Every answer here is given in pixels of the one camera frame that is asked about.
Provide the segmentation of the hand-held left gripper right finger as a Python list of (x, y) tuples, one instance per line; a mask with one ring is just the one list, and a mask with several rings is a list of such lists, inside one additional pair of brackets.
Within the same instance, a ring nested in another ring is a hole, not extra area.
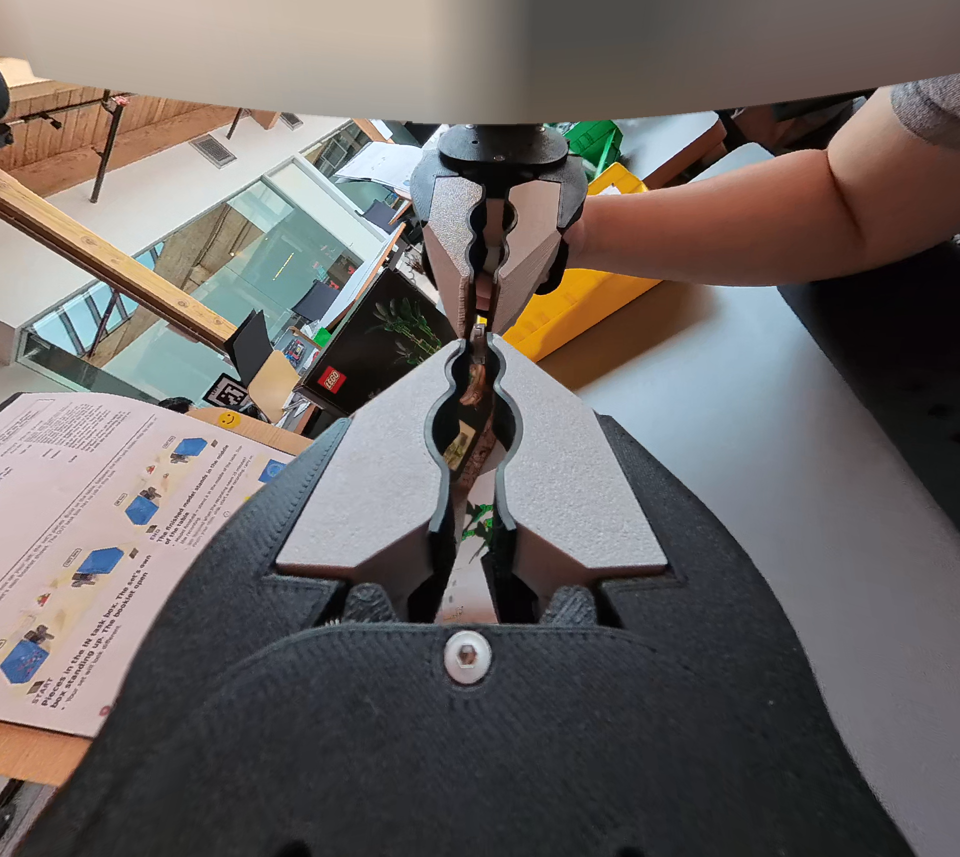
[(488, 574), (498, 619), (534, 622), (561, 587), (662, 575), (668, 559), (595, 411), (503, 338), (494, 373)]

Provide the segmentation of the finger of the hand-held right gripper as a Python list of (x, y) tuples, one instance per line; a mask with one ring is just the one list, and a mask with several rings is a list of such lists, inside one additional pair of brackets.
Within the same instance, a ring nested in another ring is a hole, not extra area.
[(423, 229), (425, 252), (444, 314), (457, 338), (471, 335), (476, 318), (476, 274), (472, 248), (484, 242), (471, 220), (485, 212), (485, 191), (462, 176), (439, 176), (434, 183), (428, 221)]
[(512, 187), (505, 212), (513, 218), (504, 232), (500, 261), (492, 277), (488, 328), (503, 335), (546, 282), (561, 244), (557, 222), (562, 186), (533, 180)]

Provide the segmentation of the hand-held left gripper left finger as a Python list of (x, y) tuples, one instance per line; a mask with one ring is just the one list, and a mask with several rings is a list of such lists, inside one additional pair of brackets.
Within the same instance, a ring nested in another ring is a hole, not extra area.
[(451, 485), (481, 434), (462, 407), (471, 350), (456, 338), (349, 420), (275, 559), (283, 575), (382, 587), (434, 621), (456, 555)]

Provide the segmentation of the person's right forearm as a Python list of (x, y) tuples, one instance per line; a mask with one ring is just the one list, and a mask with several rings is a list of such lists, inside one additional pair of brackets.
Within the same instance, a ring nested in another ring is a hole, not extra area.
[(594, 195), (567, 266), (782, 286), (905, 260), (959, 230), (959, 75), (878, 88), (825, 149), (631, 195)]

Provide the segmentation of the black lego set box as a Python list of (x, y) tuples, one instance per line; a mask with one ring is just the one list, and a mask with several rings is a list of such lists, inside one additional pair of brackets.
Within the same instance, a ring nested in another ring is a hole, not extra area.
[(448, 468), (468, 493), (496, 450), (495, 373), (470, 338), (396, 270), (384, 270), (331, 332), (297, 390), (326, 417), (347, 419), (328, 468), (331, 492), (386, 488), (435, 495)]

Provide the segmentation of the open lego instruction booklet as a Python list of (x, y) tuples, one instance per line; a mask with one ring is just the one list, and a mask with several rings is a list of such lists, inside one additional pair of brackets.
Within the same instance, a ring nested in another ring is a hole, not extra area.
[(457, 552), (435, 618), (438, 625), (498, 623), (490, 557), (495, 487), (496, 471), (488, 470), (475, 480), (462, 502)]

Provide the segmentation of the yellow plastic bin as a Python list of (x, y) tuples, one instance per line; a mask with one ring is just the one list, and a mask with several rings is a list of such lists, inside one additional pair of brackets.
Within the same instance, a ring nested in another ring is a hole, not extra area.
[(537, 362), (659, 283), (656, 278), (569, 267), (558, 287), (532, 296), (503, 338)]

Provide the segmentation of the green plastic bin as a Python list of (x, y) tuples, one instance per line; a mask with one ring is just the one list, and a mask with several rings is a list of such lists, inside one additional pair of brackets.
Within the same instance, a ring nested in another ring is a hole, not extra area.
[(588, 181), (618, 162), (622, 131), (612, 119), (566, 123), (560, 130), (569, 144), (570, 153), (582, 159)]

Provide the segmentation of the distant instruction sheet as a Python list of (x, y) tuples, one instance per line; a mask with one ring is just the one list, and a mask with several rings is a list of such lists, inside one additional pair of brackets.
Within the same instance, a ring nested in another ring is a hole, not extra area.
[(338, 179), (369, 180), (409, 193), (414, 169), (424, 150), (416, 145), (371, 142), (335, 172)]

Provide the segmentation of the tan wooden chair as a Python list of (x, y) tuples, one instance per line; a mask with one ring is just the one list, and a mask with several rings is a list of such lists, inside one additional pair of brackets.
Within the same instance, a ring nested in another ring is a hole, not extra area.
[(300, 376), (290, 360), (273, 349), (249, 382), (248, 396), (270, 423), (277, 424), (283, 419), (284, 406), (299, 381)]

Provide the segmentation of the black framed marker sign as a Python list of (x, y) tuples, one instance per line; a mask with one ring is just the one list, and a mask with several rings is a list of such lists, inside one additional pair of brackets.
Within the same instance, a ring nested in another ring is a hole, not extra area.
[(202, 395), (202, 401), (213, 407), (241, 412), (253, 401), (244, 383), (222, 373)]

